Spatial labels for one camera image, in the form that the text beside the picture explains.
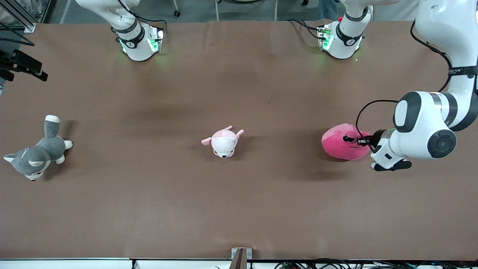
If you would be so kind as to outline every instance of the table surface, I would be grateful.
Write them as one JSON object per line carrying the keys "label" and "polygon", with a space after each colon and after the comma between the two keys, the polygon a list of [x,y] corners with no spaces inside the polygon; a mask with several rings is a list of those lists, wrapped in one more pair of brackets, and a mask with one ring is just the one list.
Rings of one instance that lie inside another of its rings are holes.
{"label": "table surface", "polygon": [[[327,156],[322,134],[375,99],[434,91],[439,55],[411,22],[373,22],[347,60],[289,22],[171,24],[165,54],[133,62],[107,25],[38,25],[22,50],[47,82],[18,74],[0,97],[1,153],[33,146],[43,119],[74,147],[30,182],[0,162],[0,257],[474,260],[475,134],[453,154],[374,172]],[[374,104],[362,130],[392,127]],[[234,157],[201,140],[244,129]]]}

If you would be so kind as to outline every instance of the gray floor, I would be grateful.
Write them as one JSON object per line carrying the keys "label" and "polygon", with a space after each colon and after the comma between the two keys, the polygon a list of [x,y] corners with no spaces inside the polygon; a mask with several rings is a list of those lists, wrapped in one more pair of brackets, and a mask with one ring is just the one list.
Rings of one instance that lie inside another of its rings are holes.
{"label": "gray floor", "polygon": [[[173,0],[142,0],[138,7],[132,10],[140,16],[149,19],[164,19],[167,22],[208,22],[216,20],[214,0],[176,0],[181,16],[173,16]],[[303,6],[302,0],[279,0],[277,20],[304,19],[314,21],[317,17],[319,0],[310,0]],[[274,20],[274,0],[255,2],[261,7],[258,21]],[[81,8],[75,0],[59,0],[53,7],[54,12],[49,23],[106,23],[98,15]],[[254,20],[259,9],[249,3],[234,3],[222,0],[219,3],[219,16],[222,21]]]}

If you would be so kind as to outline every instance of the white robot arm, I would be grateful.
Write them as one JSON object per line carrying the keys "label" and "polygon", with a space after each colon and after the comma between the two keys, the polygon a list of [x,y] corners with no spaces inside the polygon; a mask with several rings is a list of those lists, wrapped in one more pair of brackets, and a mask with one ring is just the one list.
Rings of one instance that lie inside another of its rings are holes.
{"label": "white robot arm", "polygon": [[140,0],[76,0],[76,2],[111,24],[119,37],[123,51],[132,60],[144,61],[160,51],[163,31],[139,22],[123,7],[123,5],[128,8],[136,7]]}
{"label": "white robot arm", "polygon": [[337,59],[347,59],[359,48],[362,34],[371,19],[368,6],[385,6],[400,0],[340,0],[345,6],[345,16],[341,21],[319,28],[319,46]]}
{"label": "white robot arm", "polygon": [[409,168],[405,158],[440,159],[456,146],[454,132],[470,126],[478,115],[477,0],[421,0],[416,29],[449,56],[448,90],[412,91],[395,107],[395,128],[377,131],[371,154],[376,171]]}

